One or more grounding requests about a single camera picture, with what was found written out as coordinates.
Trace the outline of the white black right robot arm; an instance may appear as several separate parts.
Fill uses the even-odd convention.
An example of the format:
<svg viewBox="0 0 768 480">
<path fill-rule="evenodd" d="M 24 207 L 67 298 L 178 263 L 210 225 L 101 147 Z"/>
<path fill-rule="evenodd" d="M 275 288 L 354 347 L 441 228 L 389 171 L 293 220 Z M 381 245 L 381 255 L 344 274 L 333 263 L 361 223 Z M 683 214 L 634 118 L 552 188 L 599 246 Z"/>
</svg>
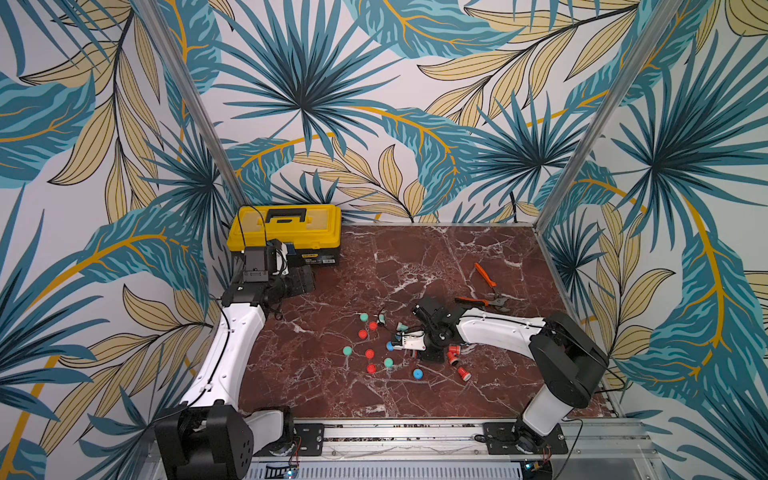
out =
<svg viewBox="0 0 768 480">
<path fill-rule="evenodd" d="M 419 359 L 440 362 L 451 346 L 496 347 L 534 361 L 544 385 L 517 417 L 501 442 L 525 454 L 556 452 L 557 428 L 573 410 L 589 406 L 608 369 L 608 356 L 569 315 L 515 317 L 458 306 L 433 298 L 420 300 L 412 313 L 420 326 L 397 333 L 393 347 Z"/>
</svg>

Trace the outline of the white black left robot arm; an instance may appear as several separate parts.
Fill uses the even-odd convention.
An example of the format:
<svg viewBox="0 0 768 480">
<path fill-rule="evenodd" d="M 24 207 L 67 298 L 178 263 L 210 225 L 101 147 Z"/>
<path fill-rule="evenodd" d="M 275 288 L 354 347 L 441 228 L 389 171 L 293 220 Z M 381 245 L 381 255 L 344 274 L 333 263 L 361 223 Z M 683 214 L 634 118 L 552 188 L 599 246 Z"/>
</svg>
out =
<svg viewBox="0 0 768 480">
<path fill-rule="evenodd" d="M 248 359 L 270 314 L 314 290 L 310 265 L 277 239 L 240 253 L 243 268 L 215 305 L 219 323 L 200 372 L 178 406 L 154 422 L 169 479 L 242 479 L 259 452 L 291 454 L 297 439 L 286 407 L 247 420 L 239 397 Z"/>
</svg>

